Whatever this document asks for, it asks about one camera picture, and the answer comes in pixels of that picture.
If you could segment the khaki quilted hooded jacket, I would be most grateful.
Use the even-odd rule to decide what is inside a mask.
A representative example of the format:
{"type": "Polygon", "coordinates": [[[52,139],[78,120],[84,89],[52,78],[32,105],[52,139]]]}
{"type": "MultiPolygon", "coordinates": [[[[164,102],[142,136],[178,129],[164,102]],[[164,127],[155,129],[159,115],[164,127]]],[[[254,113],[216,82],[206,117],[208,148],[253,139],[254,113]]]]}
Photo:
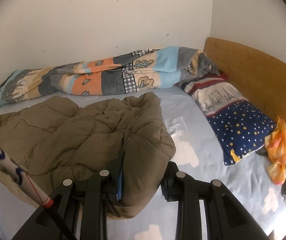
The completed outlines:
{"type": "Polygon", "coordinates": [[[0,147],[48,194],[65,179],[88,179],[123,153],[122,196],[107,205],[112,219],[144,209],[176,153],[152,92],[85,107],[53,96],[1,114],[0,147]]]}

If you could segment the light blue bed sheet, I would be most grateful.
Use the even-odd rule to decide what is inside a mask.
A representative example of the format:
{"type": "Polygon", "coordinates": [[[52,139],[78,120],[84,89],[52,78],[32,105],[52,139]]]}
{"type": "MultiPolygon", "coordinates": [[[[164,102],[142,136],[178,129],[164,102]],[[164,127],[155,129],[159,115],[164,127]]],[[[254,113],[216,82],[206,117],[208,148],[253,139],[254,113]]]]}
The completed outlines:
{"type": "MultiPolygon", "coordinates": [[[[267,173],[269,159],[253,153],[226,166],[221,146],[194,100],[178,87],[155,89],[165,125],[176,145],[173,161],[201,181],[221,180],[266,234],[286,234],[286,197],[267,173]]],[[[0,239],[11,239],[35,208],[19,200],[0,183],[0,239]]],[[[134,218],[109,220],[109,239],[174,239],[177,204],[157,192],[134,218]]]]}

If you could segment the navy star patterned pillow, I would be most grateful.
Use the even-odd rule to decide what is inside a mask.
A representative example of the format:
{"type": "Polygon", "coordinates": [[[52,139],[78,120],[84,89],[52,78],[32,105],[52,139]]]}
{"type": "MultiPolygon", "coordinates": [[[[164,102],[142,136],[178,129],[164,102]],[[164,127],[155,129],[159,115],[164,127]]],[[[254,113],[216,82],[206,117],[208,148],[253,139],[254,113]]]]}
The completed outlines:
{"type": "Polygon", "coordinates": [[[223,150],[226,166],[264,147],[276,122],[246,99],[227,74],[205,74],[178,87],[191,96],[205,115],[223,150]]]}

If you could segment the orange yellow cloth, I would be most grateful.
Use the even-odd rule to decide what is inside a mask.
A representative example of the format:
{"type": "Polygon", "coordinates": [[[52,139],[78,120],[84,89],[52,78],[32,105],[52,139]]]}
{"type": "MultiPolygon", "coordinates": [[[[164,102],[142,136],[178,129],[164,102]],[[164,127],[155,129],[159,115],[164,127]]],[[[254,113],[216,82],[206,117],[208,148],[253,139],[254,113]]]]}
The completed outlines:
{"type": "Polygon", "coordinates": [[[275,185],[283,185],[286,180],[286,123],[279,116],[272,133],[264,138],[264,147],[272,162],[267,167],[268,174],[275,185]]]}

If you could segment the white marker pen red tip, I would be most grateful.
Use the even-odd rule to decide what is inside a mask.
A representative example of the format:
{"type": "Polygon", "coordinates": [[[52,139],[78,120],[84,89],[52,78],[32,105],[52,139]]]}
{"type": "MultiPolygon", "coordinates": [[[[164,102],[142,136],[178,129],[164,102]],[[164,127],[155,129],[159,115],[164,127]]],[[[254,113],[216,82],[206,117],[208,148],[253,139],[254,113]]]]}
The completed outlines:
{"type": "Polygon", "coordinates": [[[0,171],[10,176],[14,183],[41,207],[47,209],[53,205],[53,200],[36,185],[27,172],[16,164],[1,148],[0,171]]]}

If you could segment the wooden headboard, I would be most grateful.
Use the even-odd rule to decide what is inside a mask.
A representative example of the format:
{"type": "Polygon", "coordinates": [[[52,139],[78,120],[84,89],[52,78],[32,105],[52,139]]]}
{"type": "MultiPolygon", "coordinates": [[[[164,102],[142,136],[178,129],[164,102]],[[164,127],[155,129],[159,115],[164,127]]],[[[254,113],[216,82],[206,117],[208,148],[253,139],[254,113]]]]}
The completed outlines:
{"type": "Polygon", "coordinates": [[[286,64],[239,43],[209,37],[204,51],[228,80],[266,115],[286,122],[286,64]]]}

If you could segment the patchwork patterned blanket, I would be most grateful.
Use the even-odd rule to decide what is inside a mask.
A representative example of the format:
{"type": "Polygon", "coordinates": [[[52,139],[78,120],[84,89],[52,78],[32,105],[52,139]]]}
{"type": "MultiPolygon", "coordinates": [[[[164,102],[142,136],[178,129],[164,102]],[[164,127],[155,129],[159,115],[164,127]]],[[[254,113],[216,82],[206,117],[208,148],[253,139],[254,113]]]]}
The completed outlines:
{"type": "Polygon", "coordinates": [[[64,92],[71,95],[119,95],[170,88],[217,66],[201,50],[187,47],[136,50],[108,59],[14,71],[0,85],[0,107],[64,92]]]}

